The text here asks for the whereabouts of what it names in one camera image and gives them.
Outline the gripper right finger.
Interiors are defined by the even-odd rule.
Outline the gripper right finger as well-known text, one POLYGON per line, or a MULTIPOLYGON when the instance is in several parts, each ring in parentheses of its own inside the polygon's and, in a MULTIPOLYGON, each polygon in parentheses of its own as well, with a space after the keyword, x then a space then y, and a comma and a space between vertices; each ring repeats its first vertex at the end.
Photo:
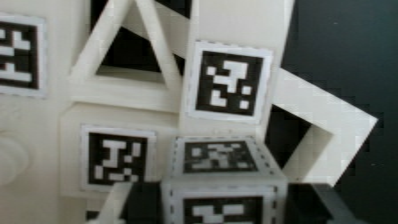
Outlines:
POLYGON ((330 219, 325 224, 370 224, 355 217, 330 185, 313 184, 313 189, 330 214, 330 219))

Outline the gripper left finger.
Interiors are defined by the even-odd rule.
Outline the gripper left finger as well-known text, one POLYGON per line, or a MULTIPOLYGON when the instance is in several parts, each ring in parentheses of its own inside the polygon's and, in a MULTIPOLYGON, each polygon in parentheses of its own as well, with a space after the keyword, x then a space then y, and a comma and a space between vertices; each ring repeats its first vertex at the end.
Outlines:
POLYGON ((119 182, 112 186, 98 217, 85 224, 126 224, 121 218, 133 183, 119 182))

